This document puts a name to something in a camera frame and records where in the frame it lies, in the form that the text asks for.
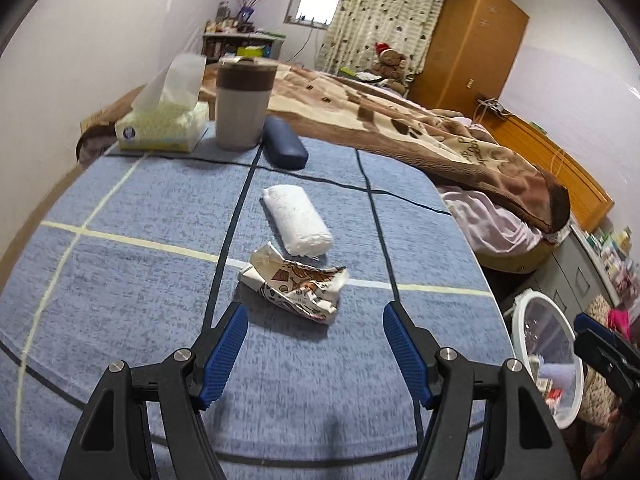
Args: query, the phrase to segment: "wardrobe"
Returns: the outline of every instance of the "wardrobe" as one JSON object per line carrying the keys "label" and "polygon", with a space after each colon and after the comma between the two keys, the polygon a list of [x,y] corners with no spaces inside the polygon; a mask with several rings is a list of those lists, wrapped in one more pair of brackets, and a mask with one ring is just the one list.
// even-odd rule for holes
{"label": "wardrobe", "polygon": [[409,99],[472,118],[478,99],[500,96],[528,21],[511,0],[444,0]]}

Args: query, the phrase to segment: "silver bolt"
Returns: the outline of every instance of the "silver bolt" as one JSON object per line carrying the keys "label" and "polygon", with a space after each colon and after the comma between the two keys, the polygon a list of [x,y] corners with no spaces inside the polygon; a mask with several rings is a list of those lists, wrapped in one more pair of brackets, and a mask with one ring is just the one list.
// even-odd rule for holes
{"label": "silver bolt", "polygon": [[124,368],[124,362],[120,359],[115,360],[113,363],[109,365],[109,371],[113,373],[117,373]]}
{"label": "silver bolt", "polygon": [[176,361],[188,361],[191,359],[191,350],[188,348],[180,348],[174,352],[174,359]]}
{"label": "silver bolt", "polygon": [[445,346],[440,349],[440,357],[442,357],[445,361],[453,361],[453,359],[458,357],[458,352],[456,352],[453,348],[449,348]]}
{"label": "silver bolt", "polygon": [[507,368],[512,372],[519,372],[522,370],[522,363],[517,359],[509,359],[507,361]]}

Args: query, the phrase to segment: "curtain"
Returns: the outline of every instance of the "curtain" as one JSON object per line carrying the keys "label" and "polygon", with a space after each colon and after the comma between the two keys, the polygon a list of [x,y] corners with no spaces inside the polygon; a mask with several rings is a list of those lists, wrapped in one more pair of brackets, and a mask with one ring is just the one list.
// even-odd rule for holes
{"label": "curtain", "polygon": [[406,73],[420,72],[444,0],[340,0],[317,70],[356,72],[375,63],[374,44],[388,43],[407,57]]}

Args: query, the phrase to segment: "travel mug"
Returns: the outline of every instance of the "travel mug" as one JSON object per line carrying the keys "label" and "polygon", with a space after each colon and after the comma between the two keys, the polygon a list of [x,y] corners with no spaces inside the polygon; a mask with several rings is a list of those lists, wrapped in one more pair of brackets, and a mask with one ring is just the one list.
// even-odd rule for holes
{"label": "travel mug", "polygon": [[221,59],[216,79],[216,142],[240,152],[260,143],[278,66],[255,60]]}

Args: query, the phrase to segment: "patterned blanket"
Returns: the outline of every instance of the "patterned blanket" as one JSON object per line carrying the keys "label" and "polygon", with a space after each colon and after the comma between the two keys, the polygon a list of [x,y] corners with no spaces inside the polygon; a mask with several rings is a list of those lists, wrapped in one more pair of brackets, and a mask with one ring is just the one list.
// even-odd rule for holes
{"label": "patterned blanket", "polygon": [[[216,73],[217,65],[207,66],[200,91],[211,115]],[[98,121],[113,123],[123,117],[141,88],[104,110]],[[281,63],[269,110],[300,136],[393,157],[422,170],[437,185],[482,191],[542,232],[556,232],[569,219],[569,193],[549,172],[497,145],[481,130],[437,117],[374,87]]]}

